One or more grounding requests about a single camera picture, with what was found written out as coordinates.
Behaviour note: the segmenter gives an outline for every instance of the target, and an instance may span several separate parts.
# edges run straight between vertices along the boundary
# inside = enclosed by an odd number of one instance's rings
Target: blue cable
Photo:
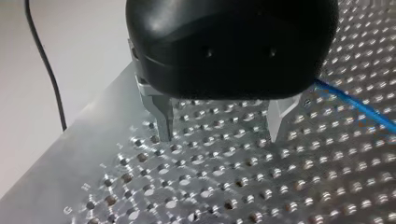
[[[375,120],[376,122],[383,124],[385,127],[387,127],[392,133],[396,133],[396,123],[394,123],[392,120],[388,119],[387,117],[377,113],[375,110],[373,110],[370,106],[364,105],[362,102],[360,102],[358,99],[353,98],[352,96],[346,95],[343,91],[340,91],[336,89],[333,86],[330,86],[329,84],[317,79],[315,81],[315,84],[322,90],[326,91],[329,94],[336,95],[338,98],[341,100],[349,103],[350,105],[355,106],[356,108],[359,109],[359,111],[363,112],[365,115],[367,115],[369,118]]]

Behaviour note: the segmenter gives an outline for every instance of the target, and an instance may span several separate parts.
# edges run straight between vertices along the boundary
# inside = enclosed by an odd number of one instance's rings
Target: white background
[[[30,0],[67,124],[131,61],[125,0]],[[0,198],[62,133],[23,0],[0,0]]]

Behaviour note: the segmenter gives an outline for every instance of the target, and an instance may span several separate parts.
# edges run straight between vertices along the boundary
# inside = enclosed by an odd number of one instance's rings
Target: black plastic cover
[[[275,99],[318,76],[336,0],[128,0],[143,78],[176,98]]]

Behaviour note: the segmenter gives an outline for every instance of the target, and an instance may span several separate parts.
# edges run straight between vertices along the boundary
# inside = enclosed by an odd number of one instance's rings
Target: robot end effector
[[[275,141],[282,119],[318,77],[337,17],[334,0],[128,0],[136,81],[160,139],[172,138],[175,97],[271,100]]]

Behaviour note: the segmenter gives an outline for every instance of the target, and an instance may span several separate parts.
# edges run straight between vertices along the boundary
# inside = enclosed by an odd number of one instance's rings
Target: perforated aluminum plate
[[[345,1],[321,78],[396,119],[391,2]],[[304,93],[271,144],[267,102],[175,102],[175,139],[131,130],[72,223],[396,221],[396,135],[333,96]]]

